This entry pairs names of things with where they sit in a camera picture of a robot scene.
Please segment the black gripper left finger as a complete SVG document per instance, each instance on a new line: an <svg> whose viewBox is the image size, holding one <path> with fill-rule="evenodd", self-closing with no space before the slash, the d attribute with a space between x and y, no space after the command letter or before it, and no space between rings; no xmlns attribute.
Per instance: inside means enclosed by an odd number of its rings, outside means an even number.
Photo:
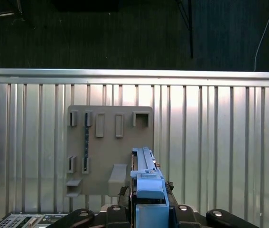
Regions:
<svg viewBox="0 0 269 228"><path fill-rule="evenodd" d="M122 187L118 203L109 205L98 214L88 209L78 209L66 216L66 228L130 228L130 188Z"/></svg>

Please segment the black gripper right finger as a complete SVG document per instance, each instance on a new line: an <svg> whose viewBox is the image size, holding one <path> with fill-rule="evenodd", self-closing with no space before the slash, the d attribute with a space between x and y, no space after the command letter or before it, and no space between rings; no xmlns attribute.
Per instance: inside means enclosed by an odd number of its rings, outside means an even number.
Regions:
<svg viewBox="0 0 269 228"><path fill-rule="evenodd" d="M223 209L209 210L205 216L185 204L178 204L173 195L173 183L165 182L169 200L170 228L258 228Z"/></svg>

